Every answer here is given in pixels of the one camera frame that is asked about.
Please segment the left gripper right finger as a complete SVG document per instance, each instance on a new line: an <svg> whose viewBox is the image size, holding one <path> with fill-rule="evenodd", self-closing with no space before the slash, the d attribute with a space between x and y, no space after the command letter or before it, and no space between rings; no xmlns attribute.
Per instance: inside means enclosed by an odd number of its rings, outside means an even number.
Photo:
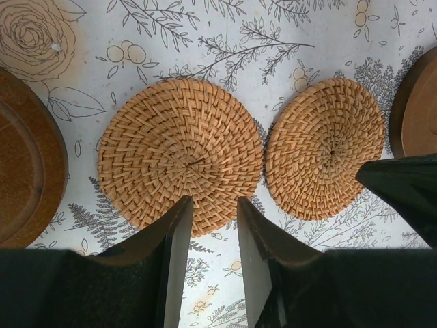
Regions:
<svg viewBox="0 0 437 328"><path fill-rule="evenodd" d="M436 251L318 251L237 204L250 327L435 327Z"/></svg>

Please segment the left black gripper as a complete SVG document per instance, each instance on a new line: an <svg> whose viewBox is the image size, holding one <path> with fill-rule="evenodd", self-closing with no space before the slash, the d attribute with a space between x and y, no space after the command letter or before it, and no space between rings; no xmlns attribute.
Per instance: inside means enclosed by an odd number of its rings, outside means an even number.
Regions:
<svg viewBox="0 0 437 328"><path fill-rule="evenodd" d="M356 180L393 207L432 248L436 247L436 155L364 163Z"/></svg>

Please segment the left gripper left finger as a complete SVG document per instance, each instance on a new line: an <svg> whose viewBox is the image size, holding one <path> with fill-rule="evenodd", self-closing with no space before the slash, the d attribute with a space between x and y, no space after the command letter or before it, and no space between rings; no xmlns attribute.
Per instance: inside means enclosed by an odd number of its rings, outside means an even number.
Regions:
<svg viewBox="0 0 437 328"><path fill-rule="evenodd" d="M1 251L2 327L176 327L193 199L95 256Z"/></svg>

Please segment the brown wooden coaster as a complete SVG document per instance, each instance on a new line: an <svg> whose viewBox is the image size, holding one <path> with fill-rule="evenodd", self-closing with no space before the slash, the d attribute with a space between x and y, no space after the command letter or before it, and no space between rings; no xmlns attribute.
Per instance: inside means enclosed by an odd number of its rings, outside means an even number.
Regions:
<svg viewBox="0 0 437 328"><path fill-rule="evenodd" d="M389 143L395 158L436 153L436 48L409 68L394 97Z"/></svg>

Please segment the dark wooden coaster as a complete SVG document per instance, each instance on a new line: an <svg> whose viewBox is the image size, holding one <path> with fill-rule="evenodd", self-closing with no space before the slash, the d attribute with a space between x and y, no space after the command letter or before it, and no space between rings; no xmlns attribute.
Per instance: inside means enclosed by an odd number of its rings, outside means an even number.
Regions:
<svg viewBox="0 0 437 328"><path fill-rule="evenodd" d="M27 84L1 69L1 248L25 248L42 233L67 179L56 121Z"/></svg>

